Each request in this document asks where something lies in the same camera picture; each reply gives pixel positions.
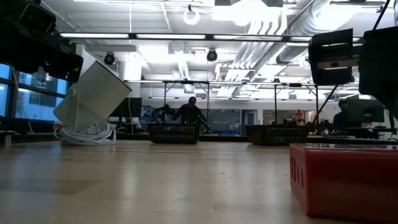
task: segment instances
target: window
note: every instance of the window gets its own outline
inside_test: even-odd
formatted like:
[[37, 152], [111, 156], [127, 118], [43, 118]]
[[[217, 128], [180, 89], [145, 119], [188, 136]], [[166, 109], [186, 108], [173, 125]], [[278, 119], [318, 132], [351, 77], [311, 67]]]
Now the window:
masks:
[[10, 67], [7, 65], [0, 64], [0, 78], [10, 78]]
[[1, 116], [4, 116], [6, 114], [7, 91], [8, 91], [8, 86], [4, 85], [4, 84], [0, 84], [0, 115]]
[[19, 82], [59, 94], [66, 94], [67, 92], [67, 82], [65, 80], [51, 77], [41, 67], [33, 74], [21, 72], [19, 74]]
[[53, 110], [62, 100], [62, 98], [20, 88], [16, 105], [16, 118], [58, 121]]

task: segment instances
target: fluorescent light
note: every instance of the fluorescent light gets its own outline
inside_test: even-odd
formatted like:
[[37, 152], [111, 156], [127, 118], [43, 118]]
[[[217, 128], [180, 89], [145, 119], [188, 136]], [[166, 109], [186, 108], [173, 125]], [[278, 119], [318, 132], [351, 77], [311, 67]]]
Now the fluorescent light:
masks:
[[308, 47], [308, 43], [287, 43], [287, 45], [294, 47]]
[[279, 36], [261, 36], [261, 35], [214, 35], [215, 40], [258, 40], [258, 41], [281, 41]]
[[275, 85], [275, 83], [247, 83], [248, 85]]
[[125, 82], [129, 83], [163, 83], [160, 80], [125, 80]]
[[105, 39], [128, 39], [129, 34], [90, 34], [90, 33], [62, 33], [64, 38], [105, 38]]
[[240, 85], [243, 84], [243, 82], [209, 82], [209, 84]]
[[[150, 96], [149, 99], [164, 99], [163, 96]], [[166, 97], [166, 99], [175, 99], [175, 97]]]
[[184, 1], [184, 0], [171, 0], [171, 1], [160, 1], [160, 0], [144, 0], [144, 1], [136, 1], [136, 0], [74, 0], [75, 2], [97, 2], [97, 3], [106, 3], [106, 4], [186, 4], [189, 2], [192, 5], [202, 5], [202, 2], [198, 1]]
[[310, 41], [312, 37], [291, 37], [290, 41], [297, 41], [297, 42], [302, 42], [302, 41]]
[[204, 40], [206, 35], [201, 34], [137, 34], [138, 39], [195, 39]]

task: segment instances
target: cable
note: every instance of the cable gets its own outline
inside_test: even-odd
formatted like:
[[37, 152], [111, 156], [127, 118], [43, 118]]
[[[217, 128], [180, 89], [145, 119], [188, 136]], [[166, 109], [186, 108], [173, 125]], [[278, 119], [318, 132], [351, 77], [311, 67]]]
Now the cable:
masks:
[[381, 18], [383, 17], [384, 13], [386, 12], [386, 9], [387, 9], [387, 6], [388, 6], [389, 3], [390, 3], [390, 0], [387, 0], [385, 5], [384, 5], [384, 7], [383, 7], [383, 9], [380, 12], [380, 16], [378, 17], [378, 19], [377, 19], [377, 21], [376, 21], [376, 23], [375, 23], [375, 25], [373, 27], [373, 30], [377, 29], [377, 26], [379, 25]]
[[131, 116], [131, 110], [130, 110], [130, 97], [129, 97], [129, 112], [130, 112], [130, 123], [131, 123], [131, 134], [134, 134], [134, 132], [132, 131], [132, 116]]
[[[15, 88], [17, 89], [17, 91], [19, 91], [17, 75], [15, 74], [14, 67], [12, 68], [12, 75], [14, 76]], [[25, 118], [28, 119], [28, 117], [26, 115], [26, 111], [25, 111], [24, 98], [22, 97], [22, 94], [21, 94], [21, 108], [22, 108], [22, 111], [24, 112]], [[32, 126], [30, 125], [29, 120], [27, 121], [27, 124], [29, 125], [30, 132], [33, 133], [33, 129], [32, 129]]]
[[59, 135], [57, 135], [58, 129], [54, 129], [54, 136], [61, 140], [63, 144], [72, 144], [77, 146], [100, 146], [100, 145], [112, 145], [116, 143], [116, 130], [113, 125], [106, 123], [104, 131], [100, 132], [97, 124], [95, 124], [97, 133], [90, 134], [90, 130], [82, 131], [81, 133], [73, 133], [67, 130], [67, 127], [60, 128]]

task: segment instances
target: camera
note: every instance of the camera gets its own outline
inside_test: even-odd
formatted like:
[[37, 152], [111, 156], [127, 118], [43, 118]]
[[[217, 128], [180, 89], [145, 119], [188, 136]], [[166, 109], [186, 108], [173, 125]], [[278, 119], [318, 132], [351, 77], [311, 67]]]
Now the camera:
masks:
[[0, 1], [0, 63], [25, 73], [42, 67], [52, 77], [77, 82], [83, 58], [68, 42], [52, 38], [56, 21], [40, 0]]

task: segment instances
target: black equipment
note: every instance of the black equipment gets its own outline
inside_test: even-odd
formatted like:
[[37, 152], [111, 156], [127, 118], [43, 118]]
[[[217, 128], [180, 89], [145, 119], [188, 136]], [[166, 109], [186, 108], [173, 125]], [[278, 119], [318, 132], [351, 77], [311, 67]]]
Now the black equipment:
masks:
[[0, 63], [25, 73], [42, 67], [50, 76], [77, 82], [83, 58], [53, 39], [55, 16], [39, 0], [0, 1]]
[[116, 59], [114, 57], [114, 53], [107, 53], [104, 58], [104, 63], [107, 65], [114, 65], [115, 62], [116, 62]]
[[121, 127], [123, 118], [141, 117], [141, 106], [142, 106], [142, 98], [125, 98], [119, 104], [119, 106], [111, 113], [110, 117], [119, 118], [118, 126]]
[[209, 62], [215, 62], [217, 60], [217, 57], [218, 56], [215, 49], [210, 49], [207, 53], [207, 61]]
[[352, 81], [353, 30], [314, 35], [308, 45], [308, 61], [317, 85], [344, 85]]
[[398, 27], [376, 30], [389, 2], [373, 30], [365, 32], [362, 46], [353, 46], [352, 30], [318, 34], [310, 41], [308, 58], [317, 85], [348, 83], [351, 67], [358, 66], [359, 92], [374, 96], [398, 118], [398, 67], [396, 57], [391, 57], [398, 52]]
[[176, 117], [175, 117], [176, 111], [175, 111], [173, 108], [171, 108], [171, 106], [168, 105], [168, 104], [166, 104], [165, 106], [162, 106], [162, 107], [160, 107], [160, 108], [154, 109], [154, 110], [152, 111], [152, 113], [151, 113], [152, 118], [155, 119], [155, 122], [156, 122], [157, 124], [159, 124], [160, 121], [156, 118], [156, 114], [157, 114], [157, 113], [160, 114], [160, 121], [161, 121], [162, 123], [166, 123], [166, 122], [165, 122], [165, 116], [166, 116], [166, 115], [170, 115], [170, 116], [172, 117], [173, 120], [176, 120]]
[[347, 102], [348, 121], [384, 122], [384, 106], [378, 100], [348, 99]]

